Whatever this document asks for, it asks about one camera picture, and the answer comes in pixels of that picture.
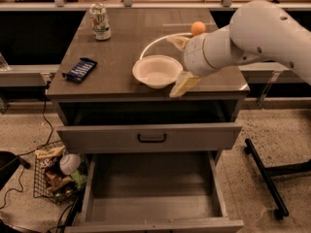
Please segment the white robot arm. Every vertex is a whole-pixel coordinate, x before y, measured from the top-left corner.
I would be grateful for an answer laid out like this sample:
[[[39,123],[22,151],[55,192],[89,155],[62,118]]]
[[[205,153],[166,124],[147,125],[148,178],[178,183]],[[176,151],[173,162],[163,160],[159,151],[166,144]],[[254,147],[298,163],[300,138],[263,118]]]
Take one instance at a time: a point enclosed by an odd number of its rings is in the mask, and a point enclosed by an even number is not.
[[[168,41],[183,52],[186,66],[170,91],[172,98],[183,96],[200,79],[226,66],[262,60],[278,62],[311,83],[311,31],[267,1],[242,5],[229,25],[212,33],[170,36]]]

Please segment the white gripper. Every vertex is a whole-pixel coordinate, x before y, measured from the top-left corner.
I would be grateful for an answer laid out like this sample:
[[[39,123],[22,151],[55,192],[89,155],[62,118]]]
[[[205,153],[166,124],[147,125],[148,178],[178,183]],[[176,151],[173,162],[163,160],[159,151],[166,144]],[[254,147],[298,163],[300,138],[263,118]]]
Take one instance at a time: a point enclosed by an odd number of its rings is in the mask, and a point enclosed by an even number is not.
[[[184,52],[184,64],[187,69],[179,74],[169,93],[171,98],[183,96],[200,82],[199,77],[206,77],[216,71],[207,58],[206,50],[209,38],[210,33],[202,33],[190,39],[178,35],[167,37],[169,43]]]

